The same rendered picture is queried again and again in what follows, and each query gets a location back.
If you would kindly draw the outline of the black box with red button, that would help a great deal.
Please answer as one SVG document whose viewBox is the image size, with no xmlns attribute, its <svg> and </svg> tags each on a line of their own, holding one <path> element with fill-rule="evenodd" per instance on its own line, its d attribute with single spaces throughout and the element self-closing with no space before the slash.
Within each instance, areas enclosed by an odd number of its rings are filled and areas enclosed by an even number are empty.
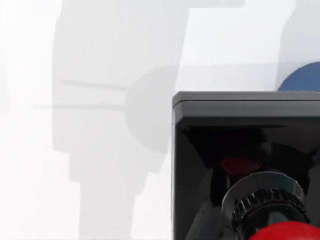
<svg viewBox="0 0 320 240">
<path fill-rule="evenodd" d="M 320 93 L 178 92 L 171 194 L 172 240 L 320 229 Z"/>
</svg>

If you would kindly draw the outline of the blue round object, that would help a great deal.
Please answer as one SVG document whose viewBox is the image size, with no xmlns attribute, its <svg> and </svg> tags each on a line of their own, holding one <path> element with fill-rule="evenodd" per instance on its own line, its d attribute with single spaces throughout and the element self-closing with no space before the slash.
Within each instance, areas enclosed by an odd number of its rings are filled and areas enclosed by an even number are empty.
<svg viewBox="0 0 320 240">
<path fill-rule="evenodd" d="M 297 68 L 282 81 L 277 91 L 320 93 L 320 61 Z"/>
</svg>

